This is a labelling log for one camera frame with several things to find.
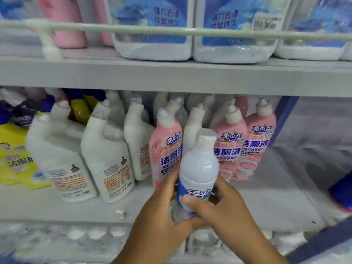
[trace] person's right hand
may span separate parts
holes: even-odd
[[[287,263],[264,237],[240,193],[221,176],[216,186],[216,205],[191,195],[184,195],[182,202],[207,222],[245,263]]]

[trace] product label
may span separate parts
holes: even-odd
[[[152,177],[155,189],[177,166],[182,156],[182,131],[174,133],[165,140],[150,145]]]
[[[112,22],[115,25],[187,27],[188,0],[108,0]],[[185,36],[115,34],[126,43],[186,42]]]
[[[206,0],[204,28],[281,30],[290,0]],[[205,46],[274,44],[270,40],[204,37]]]
[[[90,193],[91,185],[86,181],[89,173],[80,157],[51,167],[46,172],[62,197],[75,198]]]
[[[140,149],[140,172],[142,175],[151,172],[150,158],[149,158],[149,144],[147,143]]]
[[[183,179],[183,175],[180,174],[176,196],[178,205],[180,206],[180,208],[182,208],[183,211],[188,213],[190,216],[196,215],[196,213],[194,213],[191,209],[189,209],[182,203],[182,197],[184,195],[193,195],[201,200],[207,200],[210,197],[213,187],[214,182],[197,184],[195,182],[188,181],[187,179]]]
[[[0,18],[5,20],[23,20],[42,18],[38,0],[0,0]],[[30,30],[6,30],[14,35],[36,35]]]
[[[254,171],[264,155],[270,138],[274,133],[272,126],[254,126],[246,136],[239,158],[239,169]]]
[[[299,0],[289,29],[296,32],[350,33],[352,32],[352,0]],[[285,40],[293,46],[341,48],[346,41]]]
[[[119,168],[119,165],[115,164],[103,170],[106,176],[103,181],[110,198],[123,193],[132,184],[133,177],[130,174],[130,168],[126,162],[127,160],[123,158],[120,164],[122,168]]]

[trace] white bottle with blue label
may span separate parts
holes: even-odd
[[[193,28],[195,0],[105,0],[109,24]],[[191,57],[192,36],[112,34],[121,56],[154,61]]]
[[[196,28],[281,30],[290,0],[197,0]],[[258,63],[269,59],[277,40],[195,37],[197,62]]]
[[[181,222],[196,214],[182,203],[184,195],[193,195],[207,200],[218,177],[219,163],[214,154],[217,134],[211,129],[200,129],[196,144],[182,158],[177,188],[177,203],[174,221]]]
[[[292,0],[283,30],[350,33],[351,11],[352,0]],[[335,61],[346,45],[346,41],[334,40],[280,40],[275,55],[286,59]]]

